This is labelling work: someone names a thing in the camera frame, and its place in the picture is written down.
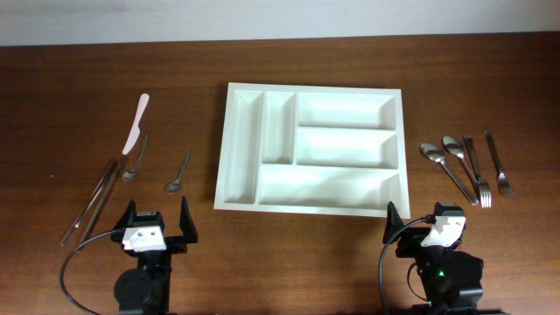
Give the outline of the steel tablespoon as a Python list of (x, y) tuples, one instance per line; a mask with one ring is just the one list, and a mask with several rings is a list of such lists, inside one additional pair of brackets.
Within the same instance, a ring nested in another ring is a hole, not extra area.
[(457, 188), (466, 197), (469, 203), (476, 206), (479, 203), (478, 197), (471, 192), (466, 185), (459, 179), (459, 177), (447, 166), (445, 162), (445, 154), (443, 150), (434, 143), (421, 143), (420, 151), (431, 161), (439, 164), (447, 175), (451, 178)]
[(459, 162), (462, 164), (468, 178), (472, 182), (473, 186), (476, 187), (478, 182), (474, 177), (473, 172), (470, 170), (466, 163), (466, 154), (463, 144), (453, 136), (443, 136), (442, 142), (444, 147), (454, 156), (456, 156)]

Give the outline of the steel fork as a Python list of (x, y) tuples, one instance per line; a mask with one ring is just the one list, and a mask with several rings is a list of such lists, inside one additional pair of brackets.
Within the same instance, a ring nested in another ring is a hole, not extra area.
[(489, 208), (492, 206), (492, 191), (488, 182), (482, 177), (479, 160), (474, 147), (473, 137), (471, 135), (463, 135), (463, 139), (465, 142), (465, 147), (472, 161), (474, 175), (477, 180), (480, 204), (484, 208)]
[(495, 145), (495, 141), (494, 141), (494, 137), (492, 132), (489, 129), (484, 129), (483, 130), (485, 139), (486, 139), (486, 143), (488, 146), (488, 149), (491, 153), (491, 156), (493, 158), (493, 162), (495, 165), (495, 169), (497, 172), (497, 185), (498, 185), (498, 189), (499, 192), (501, 194), (505, 194), (510, 198), (513, 198), (515, 196), (515, 193), (509, 183), (509, 180), (505, 174), (505, 172), (502, 169), (502, 164), (500, 161), (500, 157)]

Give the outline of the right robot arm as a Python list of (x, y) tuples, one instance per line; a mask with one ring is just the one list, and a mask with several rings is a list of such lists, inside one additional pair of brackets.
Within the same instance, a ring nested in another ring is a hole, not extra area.
[(466, 229), (465, 211), (455, 204), (436, 203), (432, 214), (405, 224), (393, 202), (388, 203), (383, 249), (378, 262), (381, 305), (389, 313), (383, 285), (384, 258), (393, 243), (395, 255), (413, 260), (424, 296), (411, 307), (414, 314), (475, 314), (483, 295), (482, 259), (457, 247)]

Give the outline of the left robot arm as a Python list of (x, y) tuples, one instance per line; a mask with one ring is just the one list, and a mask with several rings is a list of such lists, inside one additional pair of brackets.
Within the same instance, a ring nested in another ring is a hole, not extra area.
[(114, 296), (120, 314), (166, 314), (169, 311), (172, 256), (187, 252), (187, 246), (199, 240), (186, 198), (181, 199), (177, 236), (165, 235), (160, 212), (142, 212), (131, 201), (119, 221), (112, 242), (137, 259), (133, 269), (116, 280)]

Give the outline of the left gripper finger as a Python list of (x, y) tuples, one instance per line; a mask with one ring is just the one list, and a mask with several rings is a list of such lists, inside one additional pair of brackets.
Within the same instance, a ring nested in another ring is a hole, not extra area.
[(182, 231), (185, 243), (197, 243), (199, 241), (199, 234), (197, 228), (193, 223), (192, 216), (189, 211), (187, 199), (185, 196), (181, 199), (179, 228)]
[(125, 212), (115, 224), (114, 230), (131, 227), (134, 223), (134, 219), (136, 215), (137, 215), (136, 202), (134, 200), (131, 200)]

